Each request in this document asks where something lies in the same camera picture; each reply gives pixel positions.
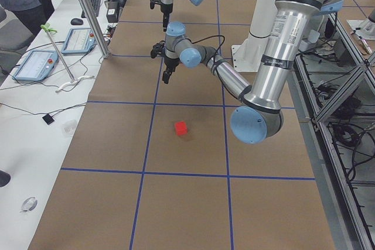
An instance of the black mouse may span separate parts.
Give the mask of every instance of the black mouse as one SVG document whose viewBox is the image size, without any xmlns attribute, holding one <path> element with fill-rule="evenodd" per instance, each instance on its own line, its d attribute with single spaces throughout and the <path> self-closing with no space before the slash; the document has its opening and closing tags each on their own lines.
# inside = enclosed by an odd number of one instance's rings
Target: black mouse
<svg viewBox="0 0 375 250">
<path fill-rule="evenodd" d="M 79 18 L 73 18 L 70 21 L 70 24 L 73 25 L 73 26 L 80 26 L 80 25 L 83 25 L 83 20 L 79 19 Z"/>
</svg>

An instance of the keyboard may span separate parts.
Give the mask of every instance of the keyboard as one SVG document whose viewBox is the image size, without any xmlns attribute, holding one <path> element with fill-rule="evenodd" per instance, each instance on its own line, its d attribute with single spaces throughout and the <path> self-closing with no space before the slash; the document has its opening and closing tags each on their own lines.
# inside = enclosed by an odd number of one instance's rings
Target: keyboard
<svg viewBox="0 0 375 250">
<path fill-rule="evenodd" d="M 97 17 L 99 15 L 99 9 L 100 9 L 100 2 L 101 0 L 90 0 L 91 6 L 94 9 L 95 16 Z M 86 18 L 84 12 L 82 11 L 81 18 Z"/>
</svg>

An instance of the office chair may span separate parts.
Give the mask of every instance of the office chair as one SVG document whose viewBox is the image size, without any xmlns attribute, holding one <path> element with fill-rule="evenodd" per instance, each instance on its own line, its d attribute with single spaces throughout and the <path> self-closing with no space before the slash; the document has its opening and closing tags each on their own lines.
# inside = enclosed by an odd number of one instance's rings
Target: office chair
<svg viewBox="0 0 375 250">
<path fill-rule="evenodd" d="M 0 6 L 0 23 L 6 19 L 6 12 Z M 10 20 L 0 28 L 0 53 L 24 54 L 24 48 L 33 41 L 34 35 L 21 23 L 20 20 Z"/>
</svg>

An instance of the green clamp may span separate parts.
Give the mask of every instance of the green clamp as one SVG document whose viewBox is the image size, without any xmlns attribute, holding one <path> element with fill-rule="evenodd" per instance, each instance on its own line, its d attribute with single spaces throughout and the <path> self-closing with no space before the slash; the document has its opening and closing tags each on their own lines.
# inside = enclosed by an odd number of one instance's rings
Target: green clamp
<svg viewBox="0 0 375 250">
<path fill-rule="evenodd" d="M 57 32 L 56 29 L 50 28 L 50 23 L 46 23 L 45 25 L 40 25 L 40 27 L 41 27 L 45 32 Z"/>
</svg>

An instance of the red block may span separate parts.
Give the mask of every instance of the red block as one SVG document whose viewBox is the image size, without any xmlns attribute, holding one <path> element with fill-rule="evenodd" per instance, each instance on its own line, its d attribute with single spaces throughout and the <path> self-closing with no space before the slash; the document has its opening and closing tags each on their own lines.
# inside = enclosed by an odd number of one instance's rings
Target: red block
<svg viewBox="0 0 375 250">
<path fill-rule="evenodd" d="M 184 121 L 180 121 L 175 123 L 175 130 L 177 136 L 181 136 L 188 132 L 188 127 Z"/>
</svg>

